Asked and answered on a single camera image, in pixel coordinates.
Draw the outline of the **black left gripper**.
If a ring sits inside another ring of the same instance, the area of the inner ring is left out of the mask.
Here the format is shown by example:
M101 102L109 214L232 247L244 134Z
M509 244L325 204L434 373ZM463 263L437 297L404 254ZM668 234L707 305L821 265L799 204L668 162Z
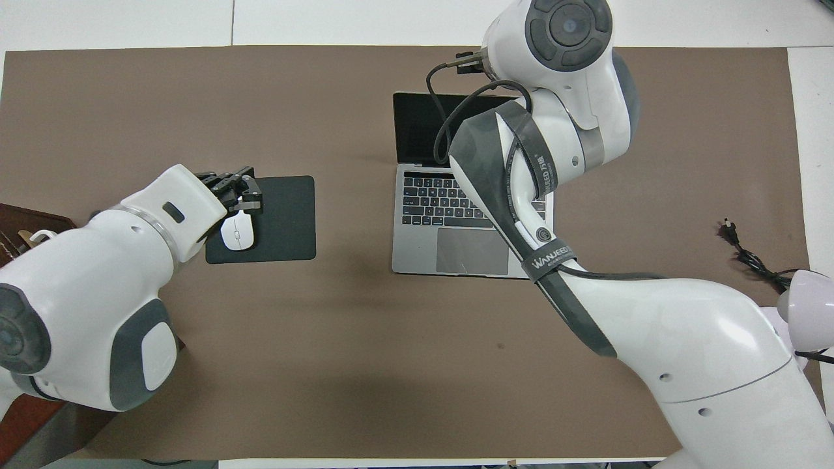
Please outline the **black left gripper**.
M252 166L245 166L234 173L202 172L194 176L206 186L227 210L227 216L238 212L259 216L263 213L263 191L254 175Z

